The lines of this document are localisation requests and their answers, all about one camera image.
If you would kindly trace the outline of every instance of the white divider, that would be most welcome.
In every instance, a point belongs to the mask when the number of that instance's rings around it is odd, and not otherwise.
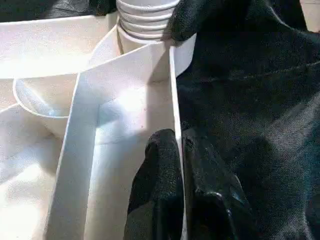
[[[61,144],[18,104],[0,111],[0,239],[42,239]]]
[[[79,74],[47,240],[123,238],[132,180],[148,138],[157,130],[174,129],[181,149],[175,73],[188,67],[193,46],[184,51],[189,58],[179,61],[185,65],[171,73],[168,43],[158,42],[133,47]]]

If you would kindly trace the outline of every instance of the black cloth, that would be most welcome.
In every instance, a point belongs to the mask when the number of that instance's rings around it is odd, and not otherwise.
[[[237,175],[259,239],[320,239],[320,35],[298,1],[236,7],[204,22],[177,79],[183,130]]]

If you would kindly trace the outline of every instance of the compartment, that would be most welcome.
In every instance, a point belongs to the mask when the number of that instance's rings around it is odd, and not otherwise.
[[[61,144],[18,104],[0,111],[0,239],[43,239]]]
[[[79,74],[46,239],[123,238],[132,180],[148,138],[173,129],[181,149],[176,73],[190,64],[195,39],[170,54],[168,42],[133,47]]]
[[[116,22],[115,12],[0,23],[0,79],[78,73]]]

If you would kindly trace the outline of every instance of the cup rim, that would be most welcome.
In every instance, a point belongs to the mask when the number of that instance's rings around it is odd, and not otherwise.
[[[12,91],[13,91],[13,96],[17,102],[17,104],[19,104],[24,110],[26,110],[27,112],[31,113],[32,115],[38,116],[38,117],[42,117],[42,118],[47,118],[47,119],[68,119],[68,116],[49,116],[49,115],[44,115],[41,113],[37,113],[35,111],[30,110],[28,107],[26,107],[24,105],[24,103],[20,100],[20,97],[18,97],[18,93],[17,93],[17,82],[18,80],[22,80],[23,78],[14,78],[13,79],[13,84],[12,84]]]
[[[159,12],[159,11],[164,11],[164,10],[174,8],[179,2],[180,2],[180,0],[174,0],[173,2],[166,3],[163,5],[138,6],[138,5],[132,5],[132,4],[126,3],[122,0],[116,0],[117,5],[120,4],[120,6],[118,8],[119,12],[121,12],[121,10],[126,11],[126,9],[136,10],[136,11],[141,11],[141,12]]]

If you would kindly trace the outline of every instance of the black gloved finger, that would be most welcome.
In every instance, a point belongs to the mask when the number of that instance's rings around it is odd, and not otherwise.
[[[217,14],[225,0],[181,0],[173,13],[172,38],[185,41],[199,31],[210,15]]]
[[[171,129],[154,133],[132,182],[124,240],[180,240],[184,192],[179,149]]]

